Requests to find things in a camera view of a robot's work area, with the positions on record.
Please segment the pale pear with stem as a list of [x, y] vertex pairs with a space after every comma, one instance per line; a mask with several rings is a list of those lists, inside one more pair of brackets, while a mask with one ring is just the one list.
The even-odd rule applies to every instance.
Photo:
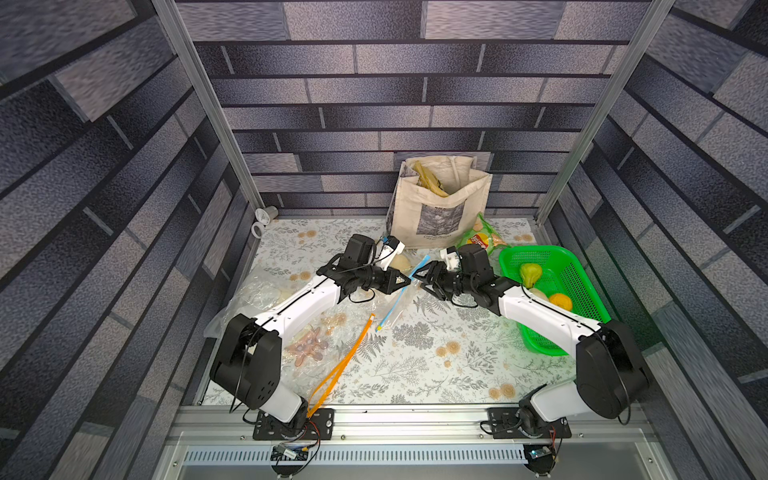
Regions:
[[397, 254], [393, 257], [389, 265], [390, 268], [397, 269], [402, 273], [408, 274], [413, 266], [410, 260], [403, 254]]

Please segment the clear bag of buns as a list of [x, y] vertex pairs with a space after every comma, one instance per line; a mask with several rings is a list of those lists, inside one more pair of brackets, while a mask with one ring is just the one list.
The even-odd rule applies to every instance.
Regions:
[[395, 256], [390, 267], [400, 272], [395, 282], [397, 290], [387, 294], [374, 312], [377, 333], [393, 329], [404, 317], [405, 310], [420, 292], [420, 281], [414, 274], [431, 260], [428, 251], [418, 249], [405, 249]]

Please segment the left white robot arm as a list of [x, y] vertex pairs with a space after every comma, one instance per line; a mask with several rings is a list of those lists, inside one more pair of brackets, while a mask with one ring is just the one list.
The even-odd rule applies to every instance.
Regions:
[[283, 347], [312, 320], [359, 290], [388, 295], [408, 286], [407, 275], [391, 266], [404, 249], [394, 236], [375, 241], [352, 235], [345, 250], [320, 266], [287, 300], [227, 322], [210, 369], [211, 381], [248, 409], [291, 430], [303, 428], [309, 403], [281, 381]]

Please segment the green fruit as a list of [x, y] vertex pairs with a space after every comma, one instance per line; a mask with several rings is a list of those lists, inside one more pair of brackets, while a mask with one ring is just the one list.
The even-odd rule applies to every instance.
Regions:
[[536, 263], [524, 263], [519, 267], [521, 283], [526, 289], [532, 289], [543, 276], [543, 268]]

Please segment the yellow pear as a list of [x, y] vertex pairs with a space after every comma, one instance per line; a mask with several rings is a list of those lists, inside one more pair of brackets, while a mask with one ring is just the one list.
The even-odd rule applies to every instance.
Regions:
[[566, 311], [572, 311], [573, 310], [573, 301], [572, 299], [563, 294], [563, 293], [555, 293], [552, 296], [549, 297], [549, 302], [559, 308], [562, 308]]

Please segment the beige round fruit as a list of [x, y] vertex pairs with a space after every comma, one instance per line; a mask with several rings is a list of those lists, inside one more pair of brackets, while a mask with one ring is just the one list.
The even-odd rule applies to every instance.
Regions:
[[548, 296], [544, 292], [542, 292], [542, 291], [540, 291], [540, 290], [538, 290], [536, 288], [531, 288], [528, 291], [532, 295], [534, 295], [534, 296], [536, 296], [536, 297], [538, 297], [538, 298], [540, 298], [540, 299], [542, 299], [542, 300], [544, 300], [546, 302], [549, 302], [549, 298], [548, 298]]

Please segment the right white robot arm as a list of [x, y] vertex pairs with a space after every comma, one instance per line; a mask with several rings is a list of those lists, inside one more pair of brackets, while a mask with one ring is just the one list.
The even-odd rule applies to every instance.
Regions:
[[573, 378], [543, 385], [519, 401], [513, 426], [530, 438], [547, 433], [561, 419], [586, 412], [625, 425], [633, 402], [652, 384], [626, 324], [599, 322], [543, 300], [522, 282], [497, 275], [478, 245], [451, 248], [443, 260], [415, 269], [413, 277], [439, 300], [471, 296], [477, 306], [534, 330], [574, 358]]

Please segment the clear orange zip-top bag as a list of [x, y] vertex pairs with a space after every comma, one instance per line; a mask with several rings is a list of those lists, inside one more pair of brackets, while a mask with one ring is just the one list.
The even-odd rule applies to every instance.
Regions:
[[347, 297], [327, 277], [314, 276], [297, 293], [254, 317], [238, 314], [224, 329], [211, 381], [251, 410], [288, 424], [306, 414], [305, 400], [281, 381], [283, 347], [311, 320]]

